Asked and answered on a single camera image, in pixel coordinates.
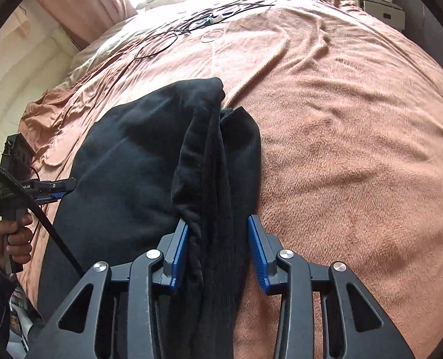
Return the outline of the person left hand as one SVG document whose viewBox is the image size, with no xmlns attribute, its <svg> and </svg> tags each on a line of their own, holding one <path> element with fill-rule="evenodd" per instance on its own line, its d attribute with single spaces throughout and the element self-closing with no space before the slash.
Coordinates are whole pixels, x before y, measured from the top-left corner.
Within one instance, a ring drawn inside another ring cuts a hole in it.
<svg viewBox="0 0 443 359">
<path fill-rule="evenodd" d="M 5 255 L 22 265 L 31 260 L 33 233 L 29 228 L 33 218 L 26 213 L 20 221 L 0 221 L 0 270 L 6 273 Z"/>
</svg>

